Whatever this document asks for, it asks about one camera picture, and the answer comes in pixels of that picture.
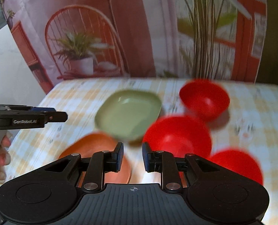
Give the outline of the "person's left hand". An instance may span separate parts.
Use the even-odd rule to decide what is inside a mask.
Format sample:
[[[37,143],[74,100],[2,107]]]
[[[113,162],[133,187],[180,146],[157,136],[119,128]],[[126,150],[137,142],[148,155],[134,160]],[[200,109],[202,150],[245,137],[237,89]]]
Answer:
[[[11,162],[10,154],[8,153],[8,148],[11,146],[11,141],[5,135],[0,143],[0,184],[4,183],[6,178],[6,173],[4,167],[9,165]]]

